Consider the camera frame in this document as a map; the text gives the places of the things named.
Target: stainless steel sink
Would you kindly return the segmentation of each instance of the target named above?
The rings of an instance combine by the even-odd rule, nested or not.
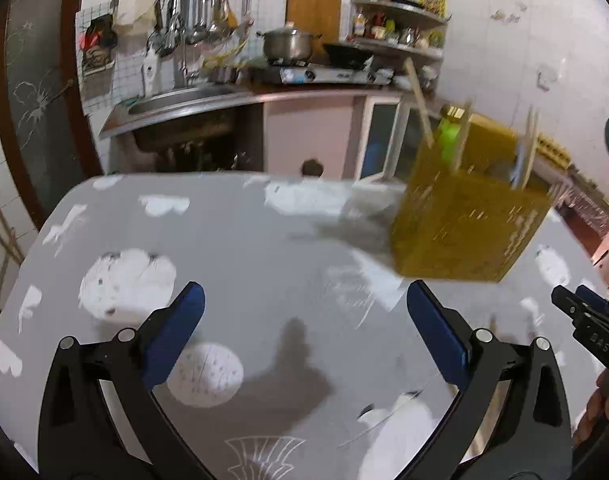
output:
[[[245,93],[249,93],[249,91],[233,85],[213,84],[195,88],[183,88],[138,101],[129,108],[129,115],[171,110],[189,104],[205,102],[206,100],[220,100],[228,96],[235,97]]]

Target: metal shelf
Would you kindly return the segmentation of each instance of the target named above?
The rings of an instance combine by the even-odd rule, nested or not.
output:
[[[422,57],[428,61],[442,61],[444,59],[441,48],[427,50],[399,43],[389,43],[383,40],[372,40],[371,38],[353,38],[351,42],[356,43],[358,46],[364,46],[365,49],[372,51],[376,56],[407,57],[411,55]]]
[[[440,18],[433,12],[408,4],[397,4],[386,0],[351,0],[351,3],[363,7],[366,11],[377,9],[386,12],[387,16],[395,20],[396,23],[399,22],[406,27],[426,29],[441,27],[448,23],[448,20]]]

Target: table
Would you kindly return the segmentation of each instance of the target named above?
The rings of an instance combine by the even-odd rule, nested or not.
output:
[[[154,393],[217,478],[394,478],[452,400],[402,299],[410,280],[390,266],[402,192],[241,173],[79,185],[41,230],[0,316],[2,428],[35,459],[60,339],[108,340],[194,280],[206,312]],[[549,338],[572,420],[581,413],[601,367],[550,294],[558,283],[606,287],[556,213],[501,283],[427,283],[473,328],[493,323],[520,344]]]

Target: wooden cutting board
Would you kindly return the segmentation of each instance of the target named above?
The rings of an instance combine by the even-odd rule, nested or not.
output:
[[[324,43],[337,41],[340,31],[342,0],[286,0],[286,21],[296,28],[314,35],[321,34],[313,42],[313,59],[325,56]]]

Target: cabinet door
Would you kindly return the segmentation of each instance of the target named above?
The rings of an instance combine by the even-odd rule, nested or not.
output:
[[[438,124],[440,124],[440,119],[429,117],[429,121],[431,123],[431,129],[435,131]],[[404,139],[402,140],[401,149],[399,150],[398,161],[395,165],[395,178],[404,182],[408,181],[415,164],[417,150],[419,150],[422,137],[422,123],[419,110],[417,110],[417,108],[411,108],[407,120],[407,127],[404,131]]]
[[[302,164],[316,160],[324,178],[341,179],[352,118],[352,96],[267,103],[264,170],[300,176]]]
[[[356,180],[371,181],[383,177],[398,120],[399,101],[399,97],[388,96],[372,96],[366,99],[360,150],[355,168]]]

